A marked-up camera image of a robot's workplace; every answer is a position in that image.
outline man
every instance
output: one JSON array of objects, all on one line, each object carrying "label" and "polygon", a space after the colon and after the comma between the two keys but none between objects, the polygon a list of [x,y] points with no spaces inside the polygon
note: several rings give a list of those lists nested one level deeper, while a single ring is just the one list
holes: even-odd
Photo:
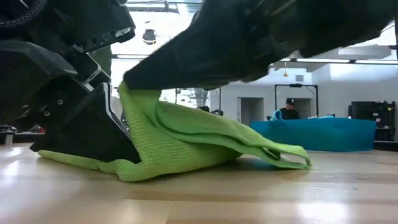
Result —
[{"label": "man", "polygon": [[294,100],[287,99],[286,100],[286,107],[280,109],[282,113],[282,119],[300,119],[299,112],[294,109]]}]

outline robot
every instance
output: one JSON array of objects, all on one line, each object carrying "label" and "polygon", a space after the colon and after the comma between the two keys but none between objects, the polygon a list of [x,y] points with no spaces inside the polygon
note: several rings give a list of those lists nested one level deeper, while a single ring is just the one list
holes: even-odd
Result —
[{"label": "robot", "polygon": [[[0,1],[0,123],[41,126],[30,148],[141,161],[110,108],[110,77],[88,52],[135,36],[126,0]],[[126,72],[129,88],[208,90],[269,65],[376,38],[396,0],[204,0],[190,27]]]}]

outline doorway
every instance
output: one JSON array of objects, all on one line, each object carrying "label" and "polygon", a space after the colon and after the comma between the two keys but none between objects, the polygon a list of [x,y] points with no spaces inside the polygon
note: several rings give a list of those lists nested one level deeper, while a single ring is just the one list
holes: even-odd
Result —
[{"label": "doorway", "polygon": [[238,121],[247,126],[254,121],[264,121],[264,99],[239,97]]},{"label": "doorway", "polygon": [[310,118],[315,116],[312,114],[311,100],[310,98],[294,98],[294,109],[297,110],[300,115],[300,119]]}]

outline wooden floor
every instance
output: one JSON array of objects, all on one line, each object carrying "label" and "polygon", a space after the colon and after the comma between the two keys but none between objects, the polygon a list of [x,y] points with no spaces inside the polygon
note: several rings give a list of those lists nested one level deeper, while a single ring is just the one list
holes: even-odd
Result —
[{"label": "wooden floor", "polygon": [[311,153],[311,171],[244,157],[138,184],[0,146],[0,223],[398,223],[398,153]]}]

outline green towel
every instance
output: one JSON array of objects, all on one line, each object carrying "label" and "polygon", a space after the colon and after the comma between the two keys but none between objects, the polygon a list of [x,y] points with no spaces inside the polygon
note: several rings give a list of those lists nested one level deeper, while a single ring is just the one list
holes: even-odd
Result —
[{"label": "green towel", "polygon": [[[130,90],[122,83],[119,92],[140,163],[123,159],[101,162],[45,150],[39,154],[73,166],[116,174],[126,182],[215,166],[242,154],[257,156],[282,168],[311,166],[308,154],[300,146],[272,142],[222,116],[159,101],[160,91]],[[302,157],[305,163],[290,162],[280,153]]]}]

